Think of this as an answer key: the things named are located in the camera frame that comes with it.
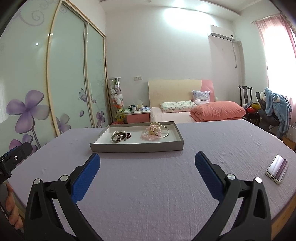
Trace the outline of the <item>left hand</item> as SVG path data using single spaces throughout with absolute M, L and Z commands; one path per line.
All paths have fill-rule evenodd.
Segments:
M 7 211 L 11 213 L 8 220 L 10 225 L 14 226 L 16 230 L 19 230 L 20 228 L 23 227 L 23 221 L 19 216 L 19 209 L 15 204 L 15 200 L 13 196 L 14 190 L 12 186 L 8 183 L 6 183 L 6 187 L 8 190 L 8 197 L 6 199 L 5 205 L 6 205 Z

